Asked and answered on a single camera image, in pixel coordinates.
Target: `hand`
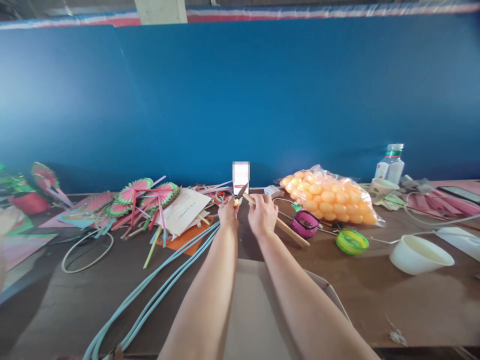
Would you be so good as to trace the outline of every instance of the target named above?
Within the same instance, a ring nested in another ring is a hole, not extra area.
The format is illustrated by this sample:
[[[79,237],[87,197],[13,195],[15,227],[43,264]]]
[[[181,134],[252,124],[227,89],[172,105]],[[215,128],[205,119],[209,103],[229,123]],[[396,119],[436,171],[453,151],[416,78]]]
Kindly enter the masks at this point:
[[[253,234],[258,238],[270,232],[273,233],[279,216],[279,207],[274,204],[272,197],[268,194],[251,194],[250,196],[255,200],[255,205],[250,203],[248,212],[248,222]]]
[[[237,219],[237,213],[239,212],[239,206],[234,206],[235,199],[233,196],[229,196],[226,201],[220,204],[218,209],[218,218],[221,225],[235,226],[238,228],[239,221]]]

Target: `paper fan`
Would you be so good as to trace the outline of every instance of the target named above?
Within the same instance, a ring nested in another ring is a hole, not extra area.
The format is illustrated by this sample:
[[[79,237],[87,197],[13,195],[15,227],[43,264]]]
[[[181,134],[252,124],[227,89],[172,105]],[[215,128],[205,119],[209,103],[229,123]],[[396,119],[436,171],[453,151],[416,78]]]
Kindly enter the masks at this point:
[[[148,177],[131,182],[122,191],[120,191],[120,193],[118,193],[115,202],[123,205],[133,204],[135,201],[135,190],[138,192],[141,190],[150,189],[153,184],[154,181]]]
[[[52,184],[48,179],[44,178],[41,175],[33,175],[33,179],[35,180],[38,187],[40,187],[40,189],[42,189],[47,195],[52,196],[49,193],[49,190],[52,188]]]
[[[162,208],[166,208],[170,205],[180,194],[180,188],[173,182],[165,182],[154,188],[155,191],[149,191],[141,203],[145,210],[151,210],[158,208],[160,205]]]
[[[112,194],[110,191],[102,192],[101,194],[95,195],[92,198],[88,199],[86,202],[85,211],[89,214],[98,212],[100,209],[104,208],[105,205],[112,201]]]
[[[112,205],[106,208],[105,212],[112,218],[116,218],[121,215],[125,215],[130,210],[132,210],[132,207],[130,205],[124,205],[114,202]]]
[[[33,163],[33,166],[31,168],[31,174],[34,177],[37,176],[37,175],[40,175],[41,177],[44,177],[45,179],[47,179],[50,182],[51,186],[53,186],[56,189],[58,189],[60,187],[59,179],[58,179],[57,175],[55,175],[54,171],[51,168],[49,168],[48,166],[43,165],[40,162],[34,162]]]

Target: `plastic bottle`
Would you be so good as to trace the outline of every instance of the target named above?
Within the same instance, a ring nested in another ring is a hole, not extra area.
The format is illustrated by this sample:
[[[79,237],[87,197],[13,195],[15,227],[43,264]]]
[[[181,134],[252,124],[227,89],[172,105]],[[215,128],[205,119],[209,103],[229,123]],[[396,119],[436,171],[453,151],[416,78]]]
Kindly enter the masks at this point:
[[[385,179],[395,185],[399,184],[405,166],[405,163],[400,159],[403,148],[403,144],[388,145],[385,158],[376,166],[376,179]]]

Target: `pink craft paper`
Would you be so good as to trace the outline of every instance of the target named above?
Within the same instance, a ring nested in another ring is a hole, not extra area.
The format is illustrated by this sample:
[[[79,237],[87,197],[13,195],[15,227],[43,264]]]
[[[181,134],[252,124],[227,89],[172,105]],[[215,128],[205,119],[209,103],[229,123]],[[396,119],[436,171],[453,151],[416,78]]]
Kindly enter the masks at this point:
[[[3,239],[3,256],[6,271],[20,264],[57,235],[50,237],[6,237]]]

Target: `white paper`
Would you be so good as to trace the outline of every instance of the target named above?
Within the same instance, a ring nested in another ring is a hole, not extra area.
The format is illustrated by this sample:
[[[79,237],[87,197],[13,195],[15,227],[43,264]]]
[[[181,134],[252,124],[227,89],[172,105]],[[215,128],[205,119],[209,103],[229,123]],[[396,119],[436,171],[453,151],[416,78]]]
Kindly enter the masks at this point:
[[[181,235],[210,200],[209,196],[182,187],[180,195],[163,211],[168,231],[177,236]],[[160,216],[157,217],[156,223],[162,226]]]

